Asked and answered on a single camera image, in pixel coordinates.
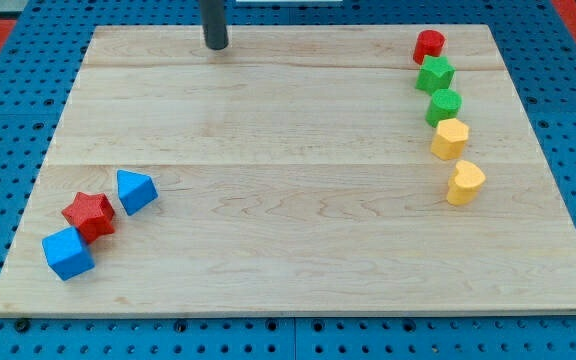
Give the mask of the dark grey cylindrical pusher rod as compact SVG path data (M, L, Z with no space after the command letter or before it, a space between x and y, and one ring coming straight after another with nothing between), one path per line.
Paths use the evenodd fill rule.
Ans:
M205 45L223 50L229 45L228 29L222 0L199 0L201 26Z

